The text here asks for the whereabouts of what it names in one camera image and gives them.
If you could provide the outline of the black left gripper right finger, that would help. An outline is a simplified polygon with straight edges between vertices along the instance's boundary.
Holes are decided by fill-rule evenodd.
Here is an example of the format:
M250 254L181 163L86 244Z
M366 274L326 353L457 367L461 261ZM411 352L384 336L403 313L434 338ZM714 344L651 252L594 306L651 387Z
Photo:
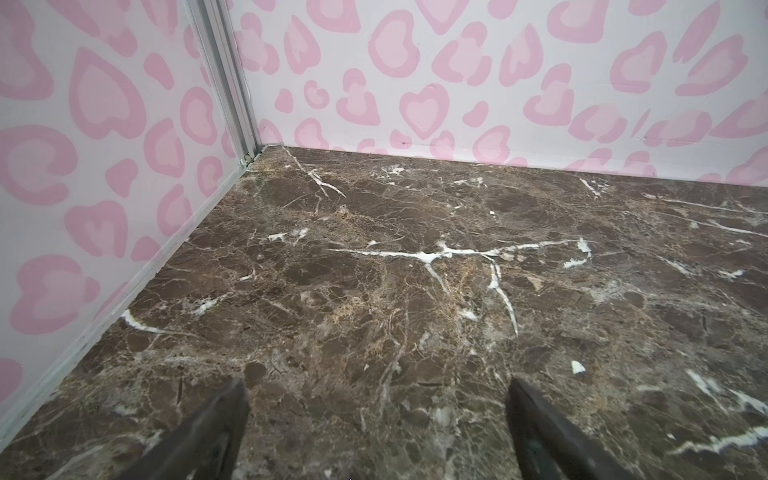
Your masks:
M508 386L505 414L524 480L635 477L522 379Z

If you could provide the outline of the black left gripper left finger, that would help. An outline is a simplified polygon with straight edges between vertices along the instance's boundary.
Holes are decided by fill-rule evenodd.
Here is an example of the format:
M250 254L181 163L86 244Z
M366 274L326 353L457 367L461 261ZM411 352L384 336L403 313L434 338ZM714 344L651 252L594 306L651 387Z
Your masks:
M249 412L245 384L234 379L118 477L230 479Z

